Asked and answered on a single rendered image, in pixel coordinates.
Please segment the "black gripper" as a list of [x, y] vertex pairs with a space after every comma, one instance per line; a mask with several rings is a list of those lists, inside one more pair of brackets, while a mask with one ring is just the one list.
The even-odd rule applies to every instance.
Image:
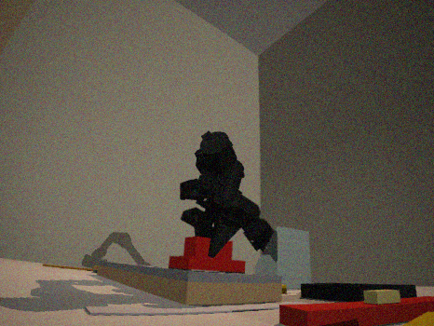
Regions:
[[193, 208], [183, 211], [180, 218], [194, 227], [195, 237], [211, 238], [211, 258], [214, 258], [235, 233], [244, 227], [242, 217], [245, 216], [248, 223], [258, 222], [261, 213], [257, 204], [242, 196], [237, 182], [226, 177], [216, 178], [219, 179], [221, 189], [220, 199], [207, 198], [200, 205], [205, 211]]

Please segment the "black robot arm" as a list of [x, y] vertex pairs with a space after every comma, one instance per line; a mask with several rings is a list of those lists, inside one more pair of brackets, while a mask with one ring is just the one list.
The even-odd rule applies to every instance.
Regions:
[[[196, 200], [199, 206], [206, 198], [220, 199], [221, 189], [219, 179], [216, 177], [232, 179], [238, 185], [244, 178], [244, 167], [237, 160], [233, 144], [225, 132], [210, 133], [207, 131], [201, 137], [203, 140], [200, 143], [200, 149], [195, 152], [196, 167], [201, 175], [198, 179], [180, 183], [180, 200]], [[275, 233], [273, 228], [260, 217], [258, 222], [248, 223], [244, 216], [241, 222], [244, 224], [242, 227], [245, 231], [244, 235], [252, 247], [256, 251], [261, 249], [264, 252], [270, 238]]]

